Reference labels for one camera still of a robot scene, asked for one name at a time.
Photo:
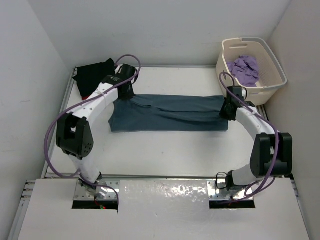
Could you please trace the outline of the teal t shirt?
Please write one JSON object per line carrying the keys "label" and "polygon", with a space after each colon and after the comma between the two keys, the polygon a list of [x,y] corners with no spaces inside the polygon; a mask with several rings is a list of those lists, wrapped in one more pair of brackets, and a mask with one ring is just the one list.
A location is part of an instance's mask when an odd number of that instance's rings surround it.
{"label": "teal t shirt", "polygon": [[113,133],[225,132],[229,122],[220,117],[224,97],[139,94],[114,102],[109,119]]}

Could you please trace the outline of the black t shirt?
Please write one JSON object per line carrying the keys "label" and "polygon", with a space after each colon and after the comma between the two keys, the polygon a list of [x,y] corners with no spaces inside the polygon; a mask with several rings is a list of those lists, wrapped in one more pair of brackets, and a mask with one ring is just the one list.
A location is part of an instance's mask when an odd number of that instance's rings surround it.
{"label": "black t shirt", "polygon": [[81,97],[91,96],[102,80],[115,74],[115,62],[109,58],[105,62],[85,65],[75,69],[73,79],[76,81]]}

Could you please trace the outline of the red t shirt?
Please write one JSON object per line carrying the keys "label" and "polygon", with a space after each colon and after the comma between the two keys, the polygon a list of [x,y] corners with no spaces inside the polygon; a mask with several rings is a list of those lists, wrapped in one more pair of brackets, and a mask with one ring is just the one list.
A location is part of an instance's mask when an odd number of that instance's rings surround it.
{"label": "red t shirt", "polygon": [[82,101],[86,101],[89,97],[90,97],[90,95],[88,95],[88,96],[82,96],[81,99],[82,99]]}

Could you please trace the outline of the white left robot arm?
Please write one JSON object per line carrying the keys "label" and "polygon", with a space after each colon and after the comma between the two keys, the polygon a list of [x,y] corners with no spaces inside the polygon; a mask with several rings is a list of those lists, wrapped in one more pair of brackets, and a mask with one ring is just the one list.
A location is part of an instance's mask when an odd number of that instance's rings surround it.
{"label": "white left robot arm", "polygon": [[101,81],[88,97],[88,102],[63,114],[57,121],[56,145],[71,159],[87,185],[94,186],[101,178],[92,154],[92,125],[116,100],[134,96],[132,84],[137,80],[139,71],[128,64],[117,66],[115,74],[109,74]]}

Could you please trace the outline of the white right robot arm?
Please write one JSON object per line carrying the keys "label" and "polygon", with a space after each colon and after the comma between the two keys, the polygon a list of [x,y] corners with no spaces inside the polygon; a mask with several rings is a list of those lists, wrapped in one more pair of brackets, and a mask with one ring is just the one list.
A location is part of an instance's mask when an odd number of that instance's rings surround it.
{"label": "white right robot arm", "polygon": [[220,117],[240,123],[254,140],[249,164],[228,172],[226,189],[237,190],[264,178],[290,175],[293,169],[293,137],[276,130],[258,113],[253,103],[245,102],[241,87],[229,86],[226,91]]}

